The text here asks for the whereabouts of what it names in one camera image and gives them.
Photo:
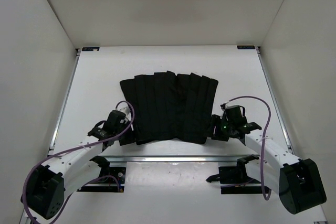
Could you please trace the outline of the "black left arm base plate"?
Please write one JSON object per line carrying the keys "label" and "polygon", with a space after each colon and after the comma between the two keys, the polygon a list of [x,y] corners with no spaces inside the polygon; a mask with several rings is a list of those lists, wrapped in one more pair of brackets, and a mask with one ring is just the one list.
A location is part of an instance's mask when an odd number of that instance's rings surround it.
{"label": "black left arm base plate", "polygon": [[110,163],[109,169],[102,169],[98,180],[84,185],[77,192],[123,193],[125,188],[127,164]]}

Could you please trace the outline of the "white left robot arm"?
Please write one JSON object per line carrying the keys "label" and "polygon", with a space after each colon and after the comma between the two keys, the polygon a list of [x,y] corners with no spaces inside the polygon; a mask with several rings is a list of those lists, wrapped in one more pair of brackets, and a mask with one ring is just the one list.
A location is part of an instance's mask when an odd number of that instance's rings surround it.
{"label": "white left robot arm", "polygon": [[126,143],[132,139],[130,116],[132,113],[126,108],[111,111],[74,149],[52,155],[33,168],[24,184],[24,207],[49,220],[63,210],[69,196],[86,184],[110,179],[116,182],[101,153],[115,141]]}

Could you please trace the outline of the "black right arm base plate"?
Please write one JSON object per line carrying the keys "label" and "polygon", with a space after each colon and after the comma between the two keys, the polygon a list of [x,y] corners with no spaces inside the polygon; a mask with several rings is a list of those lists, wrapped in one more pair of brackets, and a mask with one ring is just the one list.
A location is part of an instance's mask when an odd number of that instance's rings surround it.
{"label": "black right arm base plate", "polygon": [[208,183],[219,182],[222,195],[256,195],[262,194],[260,182],[247,175],[246,165],[259,161],[256,155],[239,158],[236,166],[220,166],[218,174],[206,179]]}

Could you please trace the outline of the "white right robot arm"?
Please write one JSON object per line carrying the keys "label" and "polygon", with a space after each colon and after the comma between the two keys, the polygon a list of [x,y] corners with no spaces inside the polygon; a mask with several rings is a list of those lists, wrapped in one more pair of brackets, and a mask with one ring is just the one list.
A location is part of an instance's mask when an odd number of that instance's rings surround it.
{"label": "white right robot arm", "polygon": [[208,132],[213,140],[238,139],[254,154],[239,158],[230,171],[219,172],[206,181],[236,179],[242,186],[257,180],[263,183],[265,193],[275,192],[291,214],[325,203],[327,196],[317,164],[291,154],[265,135],[252,134],[261,129],[257,123],[247,121],[245,108],[239,105],[224,108],[222,116],[212,115]]}

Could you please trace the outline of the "black pleated skirt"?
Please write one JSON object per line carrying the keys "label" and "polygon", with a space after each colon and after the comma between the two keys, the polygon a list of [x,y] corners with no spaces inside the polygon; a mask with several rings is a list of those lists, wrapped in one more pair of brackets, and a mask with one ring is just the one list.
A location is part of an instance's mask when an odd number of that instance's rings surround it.
{"label": "black pleated skirt", "polygon": [[205,144],[218,81],[194,73],[141,74],[120,81],[134,108],[137,145],[178,139]]}

